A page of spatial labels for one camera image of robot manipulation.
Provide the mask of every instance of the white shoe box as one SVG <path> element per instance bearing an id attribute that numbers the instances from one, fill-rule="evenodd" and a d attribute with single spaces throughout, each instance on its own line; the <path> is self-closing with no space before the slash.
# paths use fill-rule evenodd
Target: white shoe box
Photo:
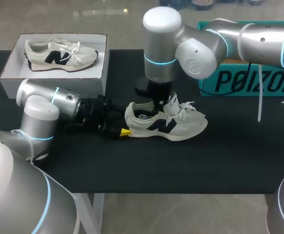
<path id="1" fill-rule="evenodd" d="M 25 41 L 30 39 L 36 42 L 46 42 L 51 38 L 69 42 L 80 41 L 81 45 L 92 47 L 98 51 L 97 61 L 92 67 L 77 72 L 32 71 L 24 54 Z M 8 58 L 0 81 L 9 98 L 16 98 L 19 85 L 24 79 L 38 79 L 45 85 L 78 93 L 82 98 L 94 98 L 98 94 L 105 95 L 108 63 L 109 48 L 105 34 L 22 34 Z"/>

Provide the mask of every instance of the gray floor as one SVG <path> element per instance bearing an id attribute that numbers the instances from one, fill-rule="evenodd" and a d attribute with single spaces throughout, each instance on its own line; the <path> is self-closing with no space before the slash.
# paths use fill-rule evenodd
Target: gray floor
<path id="1" fill-rule="evenodd" d="M 0 50 L 22 33 L 104 33 L 112 49 L 143 47 L 142 17 L 157 0 L 0 0 Z M 180 11 L 199 20 L 284 20 L 284 0 Z M 265 234 L 264 195 L 107 194 L 103 234 Z"/>
<path id="2" fill-rule="evenodd" d="M 266 234 L 263 195 L 107 194 L 103 234 Z"/>

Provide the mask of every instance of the new balance sneaker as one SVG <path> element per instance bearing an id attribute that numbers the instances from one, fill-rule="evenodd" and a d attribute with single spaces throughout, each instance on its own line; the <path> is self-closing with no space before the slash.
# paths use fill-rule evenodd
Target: new balance sneaker
<path id="1" fill-rule="evenodd" d="M 76 72 L 87 69 L 97 60 L 98 51 L 80 42 L 51 39 L 48 42 L 25 42 L 25 55 L 32 71 L 61 69 Z"/>
<path id="2" fill-rule="evenodd" d="M 164 105 L 163 111 L 152 115 L 153 102 L 131 102 L 125 112 L 131 137 L 162 136 L 172 141 L 186 140 L 201 133 L 207 126 L 205 115 L 196 111 L 193 102 L 179 104 L 176 94 Z"/>

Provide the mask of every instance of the black mat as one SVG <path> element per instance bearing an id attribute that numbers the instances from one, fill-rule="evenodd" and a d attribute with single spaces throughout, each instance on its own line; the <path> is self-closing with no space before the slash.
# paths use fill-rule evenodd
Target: black mat
<path id="1" fill-rule="evenodd" d="M 0 52 L 0 72 L 9 52 Z M 148 101 L 134 91 L 144 73 L 141 50 L 110 54 L 106 95 L 119 104 Z M 72 192 L 273 193 L 284 177 L 284 97 L 201 97 L 180 71 L 180 102 L 195 101 L 206 130 L 184 142 L 163 138 L 109 140 L 57 134 L 40 168 Z M 20 125 L 22 110 L 0 84 L 0 130 Z"/>

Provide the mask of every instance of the blue led ring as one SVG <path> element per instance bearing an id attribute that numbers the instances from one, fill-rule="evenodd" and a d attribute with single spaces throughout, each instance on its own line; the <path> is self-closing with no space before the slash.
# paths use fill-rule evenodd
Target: blue led ring
<path id="1" fill-rule="evenodd" d="M 46 177 L 45 174 L 43 174 L 44 177 L 45 177 L 45 180 L 46 180 L 46 183 L 47 183 L 47 186 L 48 186 L 48 196 L 47 196 L 47 199 L 46 199 L 46 204 L 45 204 L 45 207 L 44 207 L 44 211 L 42 213 L 42 216 L 38 222 L 38 224 L 36 225 L 35 229 L 33 230 L 33 232 L 31 234 L 36 234 L 37 231 L 39 230 L 39 228 L 41 227 L 41 225 L 43 224 L 43 221 L 46 217 L 46 214 L 48 213 L 48 210 L 49 210 L 49 207 L 50 207 L 50 201 L 51 201 L 51 186 L 50 186 L 50 182 L 48 180 L 48 178 Z"/>
<path id="2" fill-rule="evenodd" d="M 53 104 L 53 102 L 54 102 L 54 99 L 55 99 L 55 96 L 56 96 L 56 94 L 58 94 L 58 90 L 59 90 L 59 87 L 57 87 L 56 88 L 56 90 L 55 90 L 55 92 L 54 92 L 54 94 L 53 94 L 53 98 L 52 98 L 52 104 Z"/>
<path id="3" fill-rule="evenodd" d="M 228 43 L 227 43 L 227 41 L 225 40 L 225 38 L 221 35 L 221 34 L 219 34 L 218 32 L 216 32 L 216 31 L 214 31 L 214 30 L 212 30 L 212 29 L 206 29 L 205 31 L 208 31 L 208 32 L 212 32 L 212 33 L 214 33 L 214 34 L 216 34 L 216 35 L 218 35 L 218 36 L 220 36 L 222 39 L 223 39 L 223 41 L 225 42 L 225 44 L 226 44 L 226 48 L 227 48 L 227 53 L 226 53 L 226 57 L 228 56 Z"/>
<path id="4" fill-rule="evenodd" d="M 52 136 L 52 137 L 49 137 L 49 138 L 36 138 L 36 137 L 29 137 L 30 139 L 32 139 L 32 140 L 51 140 L 52 138 L 53 138 L 54 136 Z"/>
<path id="5" fill-rule="evenodd" d="M 150 59 L 148 59 L 145 55 L 144 55 L 144 58 L 145 58 L 148 62 L 151 62 L 151 63 L 156 64 L 156 65 L 168 65 L 168 64 L 171 64 L 171 63 L 177 61 L 177 59 L 175 59 L 175 60 L 172 60 L 172 61 L 170 61 L 170 62 L 154 62 L 154 61 L 151 61 Z"/>
<path id="6" fill-rule="evenodd" d="M 280 55 L 280 63 L 282 65 L 282 67 L 284 68 L 284 41 L 283 41 L 283 45 L 282 45 L 282 52 Z"/>

